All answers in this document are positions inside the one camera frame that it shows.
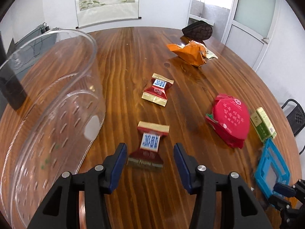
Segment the crumpled orange wrapper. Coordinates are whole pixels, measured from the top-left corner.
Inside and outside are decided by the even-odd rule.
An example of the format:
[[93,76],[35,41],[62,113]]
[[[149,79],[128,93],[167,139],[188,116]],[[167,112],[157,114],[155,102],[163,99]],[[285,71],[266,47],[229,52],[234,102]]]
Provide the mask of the crumpled orange wrapper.
[[181,47],[176,44],[169,44],[167,48],[176,53],[187,63],[200,67],[206,64],[207,60],[218,58],[214,53],[208,50],[204,44],[191,40],[186,46]]

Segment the door handle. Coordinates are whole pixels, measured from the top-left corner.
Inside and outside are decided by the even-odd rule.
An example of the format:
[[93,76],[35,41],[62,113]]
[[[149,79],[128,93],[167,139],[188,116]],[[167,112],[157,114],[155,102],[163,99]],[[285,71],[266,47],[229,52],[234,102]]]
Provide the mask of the door handle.
[[265,44],[268,44],[269,42],[268,42],[268,40],[269,40],[269,38],[268,37],[264,37],[264,38],[262,38],[262,41],[263,41],[263,43],[265,43]]

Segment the round white logo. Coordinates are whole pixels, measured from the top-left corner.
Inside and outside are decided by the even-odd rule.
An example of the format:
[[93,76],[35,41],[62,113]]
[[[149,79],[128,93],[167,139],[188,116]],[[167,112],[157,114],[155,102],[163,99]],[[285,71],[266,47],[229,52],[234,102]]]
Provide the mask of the round white logo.
[[234,101],[238,104],[238,105],[241,105],[242,103],[240,102],[240,100],[238,99],[234,99]]

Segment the clear plastic container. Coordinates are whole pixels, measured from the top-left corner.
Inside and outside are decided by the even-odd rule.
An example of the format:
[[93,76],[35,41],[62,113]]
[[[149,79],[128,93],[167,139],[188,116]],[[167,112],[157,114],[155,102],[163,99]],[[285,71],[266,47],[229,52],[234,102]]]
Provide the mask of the clear plastic container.
[[13,229],[28,226],[62,172],[77,173],[98,135],[106,109],[96,53],[86,33],[50,31],[0,68],[0,77],[13,71],[23,88],[13,98],[24,100],[18,110],[7,105],[0,122],[0,209]]

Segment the small green carton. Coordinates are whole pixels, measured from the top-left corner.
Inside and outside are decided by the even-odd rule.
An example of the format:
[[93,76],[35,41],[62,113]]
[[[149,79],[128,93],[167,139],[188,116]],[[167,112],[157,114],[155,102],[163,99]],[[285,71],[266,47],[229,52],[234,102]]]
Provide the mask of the small green carton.
[[264,142],[268,138],[275,138],[276,131],[274,126],[262,107],[256,109],[251,115],[251,123],[260,137],[261,142]]

